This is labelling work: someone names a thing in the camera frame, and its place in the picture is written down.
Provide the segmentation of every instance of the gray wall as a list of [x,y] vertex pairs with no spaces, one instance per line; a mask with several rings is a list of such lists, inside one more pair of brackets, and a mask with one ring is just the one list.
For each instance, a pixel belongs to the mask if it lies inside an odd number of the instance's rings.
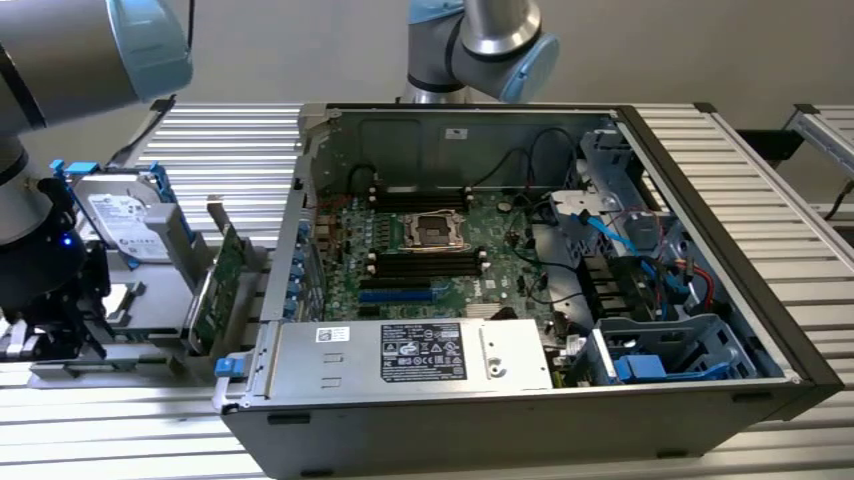
[[[170,0],[183,16],[187,0]],[[563,53],[541,101],[713,102],[776,127],[796,102],[854,103],[852,0],[539,0]],[[406,71],[405,0],[199,0],[184,102],[390,100]],[[48,161],[110,156],[128,109],[30,135]],[[784,167],[812,200],[842,184],[806,158]]]

